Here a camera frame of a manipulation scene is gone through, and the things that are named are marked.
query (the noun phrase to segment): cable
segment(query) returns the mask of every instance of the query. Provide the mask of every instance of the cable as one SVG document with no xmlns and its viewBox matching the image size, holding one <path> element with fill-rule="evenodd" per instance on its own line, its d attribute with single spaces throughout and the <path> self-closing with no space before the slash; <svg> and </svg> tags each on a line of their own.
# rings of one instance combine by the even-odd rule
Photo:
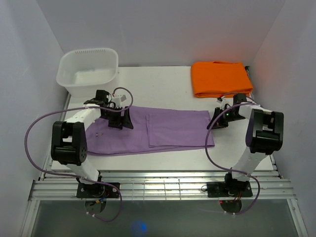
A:
<svg viewBox="0 0 316 237">
<path fill-rule="evenodd" d="M 235 95 L 235 94 L 238 94 L 238 93 L 242 93 L 242 92 L 229 92 L 229 93 L 225 93 L 223 94 L 222 96 L 220 96 L 221 98 L 225 95 Z M 258 105 L 258 103 L 256 101 L 254 101 L 254 99 L 252 99 L 250 96 L 246 96 L 246 98 L 250 99 L 252 102 L 254 102 L 255 104 Z"/>
<path fill-rule="evenodd" d="M 46 174 L 51 174 L 51 175 L 57 175 L 57 176 L 68 176 L 68 177 L 74 177 L 74 178 L 80 178 L 80 179 L 84 179 L 86 181 L 89 181 L 91 183 L 95 183 L 95 184 L 101 184 L 101 185 L 106 185 L 106 186 L 109 186 L 111 188 L 114 188 L 117 190 L 118 192 L 118 195 L 119 195 L 119 199 L 120 199 L 120 202 L 119 202 L 119 210 L 117 212 L 117 214 L 112 218 L 112 219 L 104 219 L 102 217 L 98 217 L 97 215 L 95 215 L 95 217 L 97 217 L 98 219 L 102 220 L 102 221 L 105 221 L 105 222 L 111 222 L 111 221 L 114 221 L 120 214 L 121 210 L 122 210 L 122 194 L 120 192 L 120 190 L 112 185 L 112 184 L 109 184 L 109 183 L 105 183 L 105 182 L 99 182 L 99 181 L 93 181 L 93 180 L 90 180 L 90 179 L 87 179 L 87 178 L 84 178 L 84 177 L 80 177 L 78 175 L 75 175 L 75 174 L 67 174 L 67 173 L 57 173 L 57 172 L 54 172 L 54 171 L 49 171 L 49 170 L 45 170 L 45 169 L 42 169 L 41 167 L 39 167 L 37 164 L 35 164 L 35 162 L 32 160 L 32 157 L 30 155 L 30 152 L 29 152 L 29 148 L 28 148 L 28 138 L 29 138 L 29 134 L 30 134 L 30 131 L 32 129 L 32 127 L 37 123 L 39 122 L 40 120 L 42 120 L 43 118 L 45 117 L 48 117 L 48 116 L 51 116 L 51 115 L 55 115 L 55 114 L 60 114 L 60 113 L 64 113 L 64 112 L 69 112 L 69 111 L 76 111 L 76 110 L 85 110 L 85 109 L 101 109 L 101 110 L 105 110 L 105 111 L 110 111 L 110 112 L 123 112 L 125 110 L 128 110 L 133 102 L 134 102 L 134 98 L 133 98 L 133 95 L 132 93 L 124 88 L 124 87 L 118 87 L 114 90 L 114 93 L 116 90 L 118 89 L 123 89 L 125 91 L 127 91 L 131 97 L 131 103 L 129 106 L 121 109 L 121 110 L 112 110 L 112 109 L 108 109 L 108 108 L 103 108 L 103 107 L 99 107 L 99 106 L 89 106 L 89 107 L 79 107 L 79 108 L 73 108 L 73 109 L 66 109 L 66 110 L 59 110 L 59 111 L 54 111 L 54 112 L 51 112 L 51 113 L 48 113 L 48 114 L 45 114 L 41 117 L 39 117 L 38 119 L 36 119 L 34 122 L 31 123 L 31 125 L 29 126 L 29 128 L 27 129 L 26 133 L 25 133 L 25 137 L 24 137 L 24 149 L 25 149 L 25 153 L 26 153 L 26 156 L 29 160 L 29 162 L 32 164 L 32 166 L 34 166 L 36 169 L 38 169 L 39 171 L 41 172 L 44 172 Z"/>
<path fill-rule="evenodd" d="M 228 169 L 228 168 L 225 168 L 225 167 L 222 167 L 222 166 L 216 164 L 216 163 L 212 160 L 211 156 L 210 156 L 209 153 L 208 153 L 207 141 L 208 141 L 209 134 L 211 133 L 212 127 L 214 126 L 214 124 L 217 122 L 217 120 L 218 120 L 224 113 L 228 112 L 229 110 L 231 110 L 231 109 L 233 109 L 233 108 L 236 108 L 236 107 L 239 107 L 239 106 L 244 106 L 244 105 L 255 105 L 255 104 L 254 104 L 254 103 L 250 103 L 250 102 L 242 103 L 242 104 L 236 104 L 236 105 L 232 105 L 232 106 L 228 107 L 228 108 L 225 109 L 223 112 L 221 112 L 221 113 L 215 118 L 215 120 L 212 122 L 211 126 L 209 127 L 209 130 L 207 131 L 207 135 L 206 135 L 206 138 L 205 138 L 205 145 L 204 145 L 206 156 L 207 156 L 207 158 L 209 159 L 209 161 L 210 161 L 214 166 L 216 166 L 216 167 L 219 168 L 219 169 L 228 171 L 228 172 L 237 172 L 237 173 L 245 174 L 245 175 L 247 175 L 248 177 L 254 179 L 254 180 L 257 182 L 257 184 L 258 184 L 258 193 L 257 193 L 255 199 L 252 201 L 252 203 L 251 203 L 245 210 L 243 210 L 243 211 L 240 211 L 240 212 L 237 212 L 237 213 L 229 213 L 229 212 L 228 212 L 229 214 L 232 214 L 232 215 L 240 215 L 240 214 L 243 214 L 243 213 L 245 213 L 246 211 L 248 211 L 248 210 L 256 203 L 256 201 L 257 201 L 257 199 L 258 199 L 258 197 L 259 197 L 259 194 L 260 194 L 260 183 L 259 183 L 259 180 L 258 180 L 256 177 L 254 177 L 254 176 L 252 176 L 252 175 L 250 175 L 250 174 L 248 174 L 248 173 L 246 173 L 246 172 L 244 172 L 244 171 L 236 170 L 236 169 L 231 169 L 231 168 Z"/>
</svg>

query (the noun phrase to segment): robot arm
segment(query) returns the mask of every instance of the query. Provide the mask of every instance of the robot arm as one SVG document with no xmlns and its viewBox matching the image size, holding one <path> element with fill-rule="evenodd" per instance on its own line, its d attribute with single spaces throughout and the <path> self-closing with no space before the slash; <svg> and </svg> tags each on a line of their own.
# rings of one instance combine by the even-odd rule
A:
<svg viewBox="0 0 316 237">
<path fill-rule="evenodd" d="M 211 123 L 229 106 L 225 99 L 219 98 L 219 100 L 221 105 L 215 109 Z M 233 101 L 234 105 L 245 103 L 247 98 L 245 94 L 240 93 L 234 96 Z M 247 147 L 232 169 L 252 174 L 267 155 L 271 155 L 282 147 L 284 115 L 280 112 L 263 109 L 258 105 L 244 105 L 232 108 L 225 113 L 217 120 L 213 128 L 224 128 L 228 126 L 229 122 L 241 119 L 249 120 L 245 139 Z M 250 189 L 249 176 L 238 172 L 229 172 L 225 176 L 224 188 L 229 194 L 243 193 L 246 189 Z M 252 193 L 243 195 L 243 197 L 251 196 Z"/>
<path fill-rule="evenodd" d="M 100 181 L 100 172 L 91 165 L 87 158 L 85 131 L 98 118 L 107 119 L 109 127 L 133 129 L 129 109 L 124 111 L 123 116 L 121 115 L 121 103 L 124 100 L 126 100 L 125 95 L 112 96 L 105 90 L 97 90 L 95 98 L 84 103 L 87 106 L 86 109 L 77 112 L 65 121 L 55 122 L 52 130 L 52 159 L 66 165 L 80 177 Z M 88 108 L 91 106 L 109 108 L 118 110 L 118 112 Z M 79 182 L 95 185 L 86 180 L 80 180 Z"/>
</svg>

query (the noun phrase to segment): folded purple garment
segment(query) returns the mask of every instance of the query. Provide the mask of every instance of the folded purple garment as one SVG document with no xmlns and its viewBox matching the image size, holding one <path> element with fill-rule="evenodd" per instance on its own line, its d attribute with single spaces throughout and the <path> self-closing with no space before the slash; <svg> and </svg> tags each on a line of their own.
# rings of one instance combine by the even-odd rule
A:
<svg viewBox="0 0 316 237">
<path fill-rule="evenodd" d="M 108 127 L 99 118 L 86 130 L 88 151 L 94 155 L 129 155 L 183 151 L 204 146 L 208 111 L 178 111 L 132 106 L 134 129 Z M 214 146 L 213 137 L 208 140 Z"/>
<path fill-rule="evenodd" d="M 177 111 L 148 115 L 149 146 L 201 147 L 210 122 L 208 111 Z"/>
</svg>

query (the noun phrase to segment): white bin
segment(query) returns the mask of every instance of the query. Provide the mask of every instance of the white bin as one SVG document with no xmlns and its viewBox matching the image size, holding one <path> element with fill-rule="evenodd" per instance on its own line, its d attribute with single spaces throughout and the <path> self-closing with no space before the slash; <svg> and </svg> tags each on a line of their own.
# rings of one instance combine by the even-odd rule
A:
<svg viewBox="0 0 316 237">
<path fill-rule="evenodd" d="M 56 80 L 74 97 L 93 98 L 98 89 L 112 93 L 118 87 L 118 66 L 111 48 L 74 50 L 60 60 Z"/>
</svg>

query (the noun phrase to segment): folded orange towel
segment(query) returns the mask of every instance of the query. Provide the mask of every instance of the folded orange towel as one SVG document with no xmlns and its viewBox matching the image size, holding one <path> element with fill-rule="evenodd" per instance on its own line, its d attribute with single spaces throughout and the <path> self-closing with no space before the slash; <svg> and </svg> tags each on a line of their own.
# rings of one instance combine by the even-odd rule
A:
<svg viewBox="0 0 316 237">
<path fill-rule="evenodd" d="M 229 92 L 249 95 L 253 89 L 242 63 L 197 62 L 191 66 L 191 79 L 198 98 L 218 98 Z"/>
</svg>

